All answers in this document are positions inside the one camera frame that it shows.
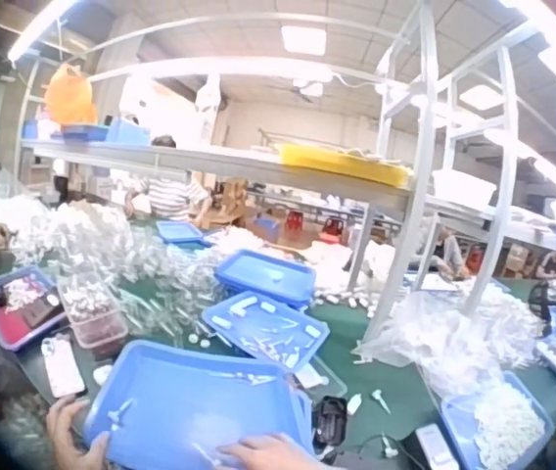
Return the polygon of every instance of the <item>brown object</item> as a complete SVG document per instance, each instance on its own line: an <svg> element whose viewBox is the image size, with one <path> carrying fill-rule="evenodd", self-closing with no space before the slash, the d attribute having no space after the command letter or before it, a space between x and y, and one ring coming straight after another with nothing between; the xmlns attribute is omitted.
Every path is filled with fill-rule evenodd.
<svg viewBox="0 0 556 470"><path fill-rule="evenodd" d="M62 64L45 91L45 106L58 124L95 124L98 114L93 104L91 83L79 68Z"/></svg>

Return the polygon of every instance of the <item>shelf rack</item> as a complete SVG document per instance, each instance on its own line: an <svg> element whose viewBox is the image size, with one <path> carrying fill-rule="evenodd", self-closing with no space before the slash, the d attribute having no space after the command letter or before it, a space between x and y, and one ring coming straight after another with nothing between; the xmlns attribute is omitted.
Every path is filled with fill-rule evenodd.
<svg viewBox="0 0 556 470"><path fill-rule="evenodd" d="M466 313L471 313L478 304L491 276L497 255L502 247L505 237L521 240L526 243L539 245L550 250L556 250L554 240L544 240L539 232L529 233L522 231L515 224L508 223L511 207L513 187L515 185L515 172L517 155L512 144L504 148L504 168L500 181L500 193L496 208L488 208L485 211L476 211L460 205L455 205L439 200L427 194L427 189L432 170L433 152L435 150L435 103L440 92L448 91L448 104L452 108L456 103L456 81L462 76L474 71L488 58L495 55L500 68L501 86L504 90L505 106L504 114L495 119L487 119L475 128L457 127L449 122L446 131L446 145L444 156L444 167L451 168L454 162L454 142L462 137L477 135L486 128L499 127L507 130L511 135L517 137L518 110L517 94L513 69L508 53L508 48L518 44L538 31L530 23L525 23L510 33L487 46L485 50L473 56L465 64L461 65L451 74L439 79L439 66L437 59L437 39L435 22L433 17L433 0L417 0L417 4L401 27L399 33L389 33L372 26L364 26L354 22L339 19L328 19L311 15L295 15L281 13L254 13L233 14L226 16L201 17L171 23L163 23L150 26L145 29L134 31L124 36L106 41L94 48L85 51L83 57L93 51L103 49L119 41L147 34L156 30L185 26L196 23L210 23L220 21L264 19L264 20L291 20L298 22L314 22L323 24L338 24L346 27L365 28L369 32L378 33L394 39L393 45L380 61L376 74L372 75L360 70L341 69L341 73L351 73L361 79L369 79L378 83L387 83L391 89L400 90L397 93L389 92L383 96L381 110L380 129L377 138L377 154L386 157L388 151L389 137L393 117L403 108L410 105L411 98L416 95L425 95L427 102L420 107L419 134L417 152L414 160L415 177L406 189L396 189L384 184L346 175L328 173L325 171L291 168L283 166L280 158L261 152L239 151L220 147L206 147L203 149L185 150L168 148L145 148L129 147L127 145L116 145L108 143L91 143L89 145L77 145L64 142L21 140L19 134L18 146L15 156L16 174L20 174L21 152L30 149L37 157L61 159L66 162L80 165L94 165L108 168L123 169L133 173L144 175L157 175L160 177L169 174L179 174L180 169L195 170L202 172L219 173L225 176L237 176L255 179L267 183L295 186L318 192L327 192L333 188L333 193L362 201L368 204L364 216L363 229L359 237L355 251L355 260L350 273L350 286L353 287L360 265L362 264L366 245L369 241L373 220L377 211L399 220L402 228L399 235L396 254L392 268L386 283L381 302L375 317L365 334L365 340L376 338L381 326L388 317L394 305L396 293L398 292L404 273L409 261L416 249L418 237L415 235L420 231L420 222L425 210L434 212L435 223L431 227L428 253L434 249L435 240L440 228L445 225L462 233L487 242L487 253L483 266L479 273L474 292L464 305ZM394 80L395 59L403 47L409 42L407 37L419 30L421 48L421 74L409 84L403 84L398 88L398 82ZM26 90L24 101L33 100ZM420 276L416 281L417 287L425 274L425 266L420 266Z"/></svg>

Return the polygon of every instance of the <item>clear plastic container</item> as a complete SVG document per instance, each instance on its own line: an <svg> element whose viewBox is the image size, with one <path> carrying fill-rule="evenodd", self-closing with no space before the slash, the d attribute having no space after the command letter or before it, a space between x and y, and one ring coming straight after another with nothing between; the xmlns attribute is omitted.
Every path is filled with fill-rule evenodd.
<svg viewBox="0 0 556 470"><path fill-rule="evenodd" d="M433 178L435 197L478 211L488 208L496 188L493 183L455 169L433 171Z"/></svg>
<svg viewBox="0 0 556 470"><path fill-rule="evenodd" d="M81 347L105 357L118 353L125 344L128 326L111 290L94 272L74 274L57 284L71 329ZM84 297L98 298L85 302Z"/></svg>

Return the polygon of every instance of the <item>ceiling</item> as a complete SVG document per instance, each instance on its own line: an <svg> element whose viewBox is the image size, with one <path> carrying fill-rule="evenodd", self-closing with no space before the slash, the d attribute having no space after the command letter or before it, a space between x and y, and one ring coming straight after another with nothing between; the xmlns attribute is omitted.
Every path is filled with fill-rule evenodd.
<svg viewBox="0 0 556 470"><path fill-rule="evenodd" d="M98 1L107 4L117 14L133 11L146 24L225 13L284 12L352 20L392 32L399 30L414 5L411 0ZM433 0L433 3L440 76L446 75L525 20L515 9L505 8L498 0ZM326 25L328 39L324 57L290 54L282 44L280 26L283 24L294 23L252 21L201 24L161 31L150 38L158 42L172 57L294 57L370 72L375 70L378 61L391 45L391 40L384 36L343 26ZM418 41L413 41L398 57L399 80L410 81L419 73L420 52L416 43ZM519 96L556 128L556 76L537 58L537 53L546 47L543 36L538 34L513 47L511 58ZM483 71L497 77L495 61L486 64ZM480 78L470 75L461 80L459 91L482 82ZM199 81L191 79L188 83L197 88ZM312 103L309 104L290 91L291 83L288 80L227 76L222 78L222 85L223 92L235 101L289 104L348 116L378 118L380 114L380 97L370 86L348 88L334 80L325 87L321 98L312 98ZM416 116L415 110L403 112L394 119L394 127L415 133ZM520 134L522 140L556 163L556 138L523 107L520 109ZM470 145L468 153L478 159L485 158L485 163L498 165L497 160L492 157L497 157L501 152L495 146Z"/></svg>

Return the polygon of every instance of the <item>blue plastic tray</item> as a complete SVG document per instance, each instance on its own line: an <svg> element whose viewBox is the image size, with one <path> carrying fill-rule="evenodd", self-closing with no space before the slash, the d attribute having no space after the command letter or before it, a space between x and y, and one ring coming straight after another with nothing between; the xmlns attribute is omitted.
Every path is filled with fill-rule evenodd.
<svg viewBox="0 0 556 470"><path fill-rule="evenodd" d="M554 434L554 423L545 409L533 397L522 381L513 372L504 372L504 381L515 387L533 402L533 410L545 423L545 433L538 441L530 446L526 452L507 470L524 470L541 452ZM480 399L480 394L459 397L446 397L441 402L441 418L451 437L466 470L483 468L479 458L479 449L474 443L478 432L478 421L474 418L474 410Z"/></svg>
<svg viewBox="0 0 556 470"><path fill-rule="evenodd" d="M104 142L109 133L105 125L75 124L64 125L61 135L65 140L77 140L80 142Z"/></svg>
<svg viewBox="0 0 556 470"><path fill-rule="evenodd" d="M299 308L315 288L315 271L293 261L241 250L215 270L215 277L236 292L254 291Z"/></svg>
<svg viewBox="0 0 556 470"><path fill-rule="evenodd" d="M36 282L45 290L49 290L56 285L38 266L33 265L0 276L0 287L15 279L30 275L34 276ZM64 318L65 314L61 313L32 330L27 326L25 321L22 320L18 311L4 313L4 309L0 308L0 345L5 350L17 351L37 336L48 331Z"/></svg>
<svg viewBox="0 0 556 470"><path fill-rule="evenodd" d="M231 306L251 297L256 297L258 302L245 308L245 316L241 317L229 312ZM270 313L262 309L260 305L263 302L273 305L275 311ZM213 321L214 317L223 318L231 322L232 326L223 328ZM247 354L259 359L272 360L287 372L298 372L308 364L330 334L330 329L325 323L269 297L249 291L207 308L202 313L202 319ZM298 323L298 326L284 328L291 326L293 324L291 321ZM313 338L307 334L304 331L307 326L315 328L319 336ZM280 360L272 359L267 355L256 340L272 345L281 355ZM297 353L299 359L293 367L288 367L285 360L293 353Z"/></svg>
<svg viewBox="0 0 556 470"><path fill-rule="evenodd" d="M237 373L275 380L253 386L232 377ZM219 446L276 432L312 453L310 418L304 417L310 403L292 392L285 377L269 362L134 341L95 398L83 436L91 444L111 431L107 458L134 470L210 469L194 444L219 458ZM125 403L129 407L113 426L109 412Z"/></svg>
<svg viewBox="0 0 556 470"><path fill-rule="evenodd" d="M197 242L204 238L200 229L189 222L159 220L157 230L166 243Z"/></svg>

